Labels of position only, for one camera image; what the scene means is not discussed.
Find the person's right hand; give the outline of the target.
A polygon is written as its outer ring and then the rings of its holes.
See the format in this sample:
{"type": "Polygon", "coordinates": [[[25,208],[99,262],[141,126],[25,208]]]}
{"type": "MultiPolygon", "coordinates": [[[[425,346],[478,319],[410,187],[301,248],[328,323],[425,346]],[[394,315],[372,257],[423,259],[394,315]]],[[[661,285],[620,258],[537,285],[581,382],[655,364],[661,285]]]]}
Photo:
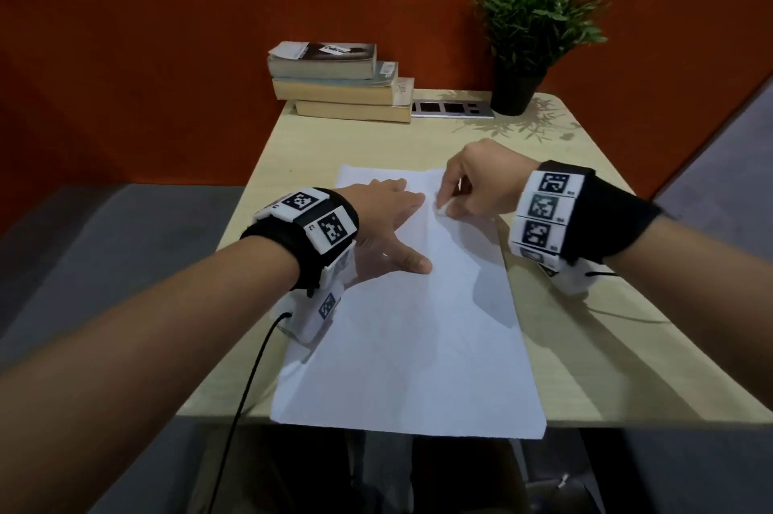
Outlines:
{"type": "Polygon", "coordinates": [[[493,139],[480,139],[464,148],[475,149],[478,166],[478,214],[475,216],[492,217],[514,212],[529,176],[538,169],[540,162],[493,139]]]}

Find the person's left hand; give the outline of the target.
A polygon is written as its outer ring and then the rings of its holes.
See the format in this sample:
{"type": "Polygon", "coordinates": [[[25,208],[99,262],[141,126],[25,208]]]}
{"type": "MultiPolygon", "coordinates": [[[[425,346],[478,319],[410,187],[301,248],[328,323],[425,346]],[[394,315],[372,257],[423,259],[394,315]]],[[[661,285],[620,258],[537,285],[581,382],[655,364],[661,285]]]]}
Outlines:
{"type": "Polygon", "coordinates": [[[425,195],[408,191],[404,179],[372,180],[334,191],[353,206],[360,220],[355,238],[356,277],[350,285],[401,271],[383,255],[382,241],[400,241],[397,229],[422,207],[425,195]]]}

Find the white paper sheet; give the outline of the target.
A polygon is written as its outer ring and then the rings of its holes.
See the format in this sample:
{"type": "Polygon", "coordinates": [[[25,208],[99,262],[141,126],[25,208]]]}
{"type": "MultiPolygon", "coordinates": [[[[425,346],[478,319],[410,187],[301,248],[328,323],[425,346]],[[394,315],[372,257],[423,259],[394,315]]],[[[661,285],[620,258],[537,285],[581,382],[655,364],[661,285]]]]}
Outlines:
{"type": "Polygon", "coordinates": [[[441,437],[544,436],[498,226],[491,218],[438,215],[441,176],[340,168],[337,187],[403,178],[426,196],[397,236],[433,268],[388,271],[361,255],[314,343],[289,343],[272,421],[441,437]]]}

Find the person's right forearm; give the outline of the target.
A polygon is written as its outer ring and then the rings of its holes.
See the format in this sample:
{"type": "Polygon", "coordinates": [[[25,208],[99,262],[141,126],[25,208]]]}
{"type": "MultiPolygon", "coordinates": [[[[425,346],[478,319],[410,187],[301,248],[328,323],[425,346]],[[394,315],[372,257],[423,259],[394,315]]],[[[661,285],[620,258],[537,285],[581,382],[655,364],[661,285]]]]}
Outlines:
{"type": "Polygon", "coordinates": [[[773,412],[773,263],[665,216],[604,263],[773,412]]]}

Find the person's left forearm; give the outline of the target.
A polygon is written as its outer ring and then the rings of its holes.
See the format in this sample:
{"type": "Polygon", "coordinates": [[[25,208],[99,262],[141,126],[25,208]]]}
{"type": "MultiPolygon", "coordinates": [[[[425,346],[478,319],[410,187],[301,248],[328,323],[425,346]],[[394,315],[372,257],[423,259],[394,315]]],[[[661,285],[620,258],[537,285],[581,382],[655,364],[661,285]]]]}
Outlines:
{"type": "Polygon", "coordinates": [[[298,277],[252,236],[1,372],[0,514],[88,512],[298,277]]]}

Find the white socket panel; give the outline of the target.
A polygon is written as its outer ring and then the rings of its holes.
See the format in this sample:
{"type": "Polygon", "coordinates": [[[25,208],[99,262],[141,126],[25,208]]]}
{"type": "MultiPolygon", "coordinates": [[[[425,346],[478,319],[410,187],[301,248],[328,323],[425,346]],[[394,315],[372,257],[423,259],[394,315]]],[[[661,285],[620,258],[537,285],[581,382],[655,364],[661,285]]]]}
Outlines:
{"type": "Polygon", "coordinates": [[[411,106],[413,118],[494,119],[495,114],[485,101],[415,99],[411,106]]]}

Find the black wristband with marker tiles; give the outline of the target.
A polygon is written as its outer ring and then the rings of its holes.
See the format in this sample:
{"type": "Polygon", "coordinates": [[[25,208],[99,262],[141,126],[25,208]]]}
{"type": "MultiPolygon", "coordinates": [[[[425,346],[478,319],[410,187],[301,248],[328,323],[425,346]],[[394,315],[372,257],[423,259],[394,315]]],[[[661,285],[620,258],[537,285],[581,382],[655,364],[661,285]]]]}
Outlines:
{"type": "Polygon", "coordinates": [[[508,234],[513,255],[536,263],[561,294],[618,277],[604,260],[633,245],[663,210],[597,176],[548,160],[530,174],[508,234]]]}
{"type": "Polygon", "coordinates": [[[258,211],[240,238],[268,239],[298,262],[294,287],[274,307],[285,316],[279,329],[296,343],[312,346],[332,320],[345,285],[355,276],[359,217],[334,191],[304,187],[258,211]]]}

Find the black plant pot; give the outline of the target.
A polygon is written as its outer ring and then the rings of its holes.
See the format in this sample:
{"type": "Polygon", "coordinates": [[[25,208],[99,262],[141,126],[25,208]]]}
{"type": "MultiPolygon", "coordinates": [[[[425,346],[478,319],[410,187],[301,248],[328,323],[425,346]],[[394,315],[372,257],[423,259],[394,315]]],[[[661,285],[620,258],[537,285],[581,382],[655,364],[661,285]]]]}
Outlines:
{"type": "Polygon", "coordinates": [[[489,102],[491,109],[502,116],[521,116],[527,110],[546,73],[546,69],[518,73],[496,61],[494,87],[489,102]]]}

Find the beige book with tan cover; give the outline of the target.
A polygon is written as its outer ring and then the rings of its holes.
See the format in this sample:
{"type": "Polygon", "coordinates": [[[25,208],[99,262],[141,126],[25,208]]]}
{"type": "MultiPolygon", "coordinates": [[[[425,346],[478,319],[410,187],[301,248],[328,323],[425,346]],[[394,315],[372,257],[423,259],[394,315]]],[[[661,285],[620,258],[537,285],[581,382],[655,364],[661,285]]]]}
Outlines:
{"type": "Polygon", "coordinates": [[[412,106],[368,106],[333,102],[295,101],[299,116],[409,124],[412,106]]]}

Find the thin pale blue book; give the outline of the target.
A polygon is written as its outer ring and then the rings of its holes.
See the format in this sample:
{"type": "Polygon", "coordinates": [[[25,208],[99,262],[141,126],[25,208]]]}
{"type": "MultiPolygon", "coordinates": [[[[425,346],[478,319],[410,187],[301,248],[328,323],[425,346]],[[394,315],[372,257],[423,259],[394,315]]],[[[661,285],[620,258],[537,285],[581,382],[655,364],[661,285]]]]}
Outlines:
{"type": "Polygon", "coordinates": [[[338,85],[351,87],[385,87],[392,85],[399,73],[399,62],[378,60],[370,79],[335,80],[338,85]]]}

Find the thick beige book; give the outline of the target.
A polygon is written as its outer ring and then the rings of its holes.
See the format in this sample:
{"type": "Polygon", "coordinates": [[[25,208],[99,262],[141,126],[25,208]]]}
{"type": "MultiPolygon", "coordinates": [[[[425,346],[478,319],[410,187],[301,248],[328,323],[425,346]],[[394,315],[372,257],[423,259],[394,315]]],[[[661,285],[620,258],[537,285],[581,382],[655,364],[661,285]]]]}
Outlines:
{"type": "Polygon", "coordinates": [[[278,100],[363,106],[409,106],[413,100],[415,79],[398,77],[387,86],[328,85],[279,79],[272,82],[278,100]]]}

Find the paperback book with dark cover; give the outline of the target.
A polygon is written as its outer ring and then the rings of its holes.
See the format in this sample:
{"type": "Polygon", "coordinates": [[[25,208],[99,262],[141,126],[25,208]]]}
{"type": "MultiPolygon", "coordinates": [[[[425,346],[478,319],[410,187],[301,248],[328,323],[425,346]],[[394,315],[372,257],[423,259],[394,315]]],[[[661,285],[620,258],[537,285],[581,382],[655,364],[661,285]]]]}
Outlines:
{"type": "Polygon", "coordinates": [[[282,41],[267,54],[275,79],[372,79],[376,44],[282,41]]]}

